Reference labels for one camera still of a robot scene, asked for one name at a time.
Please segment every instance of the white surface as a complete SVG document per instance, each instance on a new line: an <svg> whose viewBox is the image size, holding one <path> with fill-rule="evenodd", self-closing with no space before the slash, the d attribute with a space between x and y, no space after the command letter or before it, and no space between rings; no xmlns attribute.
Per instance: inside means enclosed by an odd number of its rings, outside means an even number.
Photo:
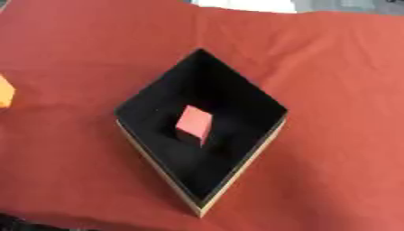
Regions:
<svg viewBox="0 0 404 231"><path fill-rule="evenodd" d="M215 6L226 9L295 13L295 5L290 0L193 0L199 6Z"/></svg>

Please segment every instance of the red cloth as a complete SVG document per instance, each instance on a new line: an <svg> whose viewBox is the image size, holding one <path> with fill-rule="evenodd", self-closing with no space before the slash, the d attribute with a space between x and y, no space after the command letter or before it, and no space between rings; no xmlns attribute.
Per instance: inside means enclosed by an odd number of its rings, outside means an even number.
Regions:
<svg viewBox="0 0 404 231"><path fill-rule="evenodd" d="M0 14L0 210L109 230L404 229L404 18L168 0L14 0ZM203 218L113 109L196 47L284 104L278 139Z"/></svg>

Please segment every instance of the box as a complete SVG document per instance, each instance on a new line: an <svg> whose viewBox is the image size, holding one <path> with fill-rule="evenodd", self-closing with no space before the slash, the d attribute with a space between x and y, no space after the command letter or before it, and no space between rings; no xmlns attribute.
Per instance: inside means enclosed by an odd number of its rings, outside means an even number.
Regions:
<svg viewBox="0 0 404 231"><path fill-rule="evenodd" d="M213 115L206 143L184 143L185 106ZM115 110L139 153L203 217L285 123L287 109L204 50L197 50Z"/></svg>

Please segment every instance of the cardboard edge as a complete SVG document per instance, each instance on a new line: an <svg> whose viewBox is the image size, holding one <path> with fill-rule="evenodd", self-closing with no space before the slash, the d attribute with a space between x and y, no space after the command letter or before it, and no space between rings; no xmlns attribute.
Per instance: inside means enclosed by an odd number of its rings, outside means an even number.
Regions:
<svg viewBox="0 0 404 231"><path fill-rule="evenodd" d="M280 123L280 125L273 131L273 133L262 143L262 145L252 154L252 156L240 167L240 169L229 179L229 181L211 198L204 207L200 209L200 216L203 217L209 209L211 209L215 203L222 197L223 194L232 186L232 184L243 174L243 172L253 163L253 161L262 153L263 150L278 136L280 130L286 123L286 118Z"/></svg>
<svg viewBox="0 0 404 231"><path fill-rule="evenodd" d="M126 129L121 125L119 120L116 120L121 131L124 133L126 139L139 151L139 153L151 164L153 169L155 169L159 175L174 189L174 191L179 195L179 197L186 202L186 204L191 208L191 210L199 217L202 218L209 209L211 209L216 202L222 197L223 194L230 188L230 186L244 173L244 171L253 163L253 161L262 153L263 150L278 136L280 130L286 123L286 118L280 123L280 125L273 131L273 133L262 143L262 145L252 154L252 156L240 167L240 169L234 174L234 176L229 179L229 181L211 198L204 207L199 207L192 199L185 194L180 187L177 186L176 182L164 172L164 170L159 166L159 164L138 144L138 142L133 139Z"/></svg>
<svg viewBox="0 0 404 231"><path fill-rule="evenodd" d="M180 198L187 203L191 210L198 217L202 217L201 208L194 201L192 201L192 199L190 199L189 196L185 194L180 187L177 186L176 182L174 182L174 180L172 180L172 178L166 172L164 172L160 165L138 144L138 142L130 136L126 129L121 125L119 120L115 121L123 132L126 139L134 146L137 151L139 151L141 156L146 159L148 163L151 164L152 168L156 170L159 175L162 176L162 178L170 185L170 187L174 189L174 191L180 196Z"/></svg>

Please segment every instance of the cube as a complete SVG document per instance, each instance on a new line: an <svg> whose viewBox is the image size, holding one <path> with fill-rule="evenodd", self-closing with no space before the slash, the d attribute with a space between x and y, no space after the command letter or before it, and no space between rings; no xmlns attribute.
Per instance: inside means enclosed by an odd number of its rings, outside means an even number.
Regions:
<svg viewBox="0 0 404 231"><path fill-rule="evenodd" d="M213 115L207 139L208 119L197 129L183 114L188 106ZM197 50L115 114L139 154L203 217L276 137L287 109L209 52ZM180 140L179 127L202 138L203 147Z"/></svg>
<svg viewBox="0 0 404 231"><path fill-rule="evenodd" d="M183 142L202 146L207 139L211 124L211 114L188 105L177 122L177 137Z"/></svg>
<svg viewBox="0 0 404 231"><path fill-rule="evenodd" d="M0 74L0 108L7 108L11 105L14 93L13 86Z"/></svg>

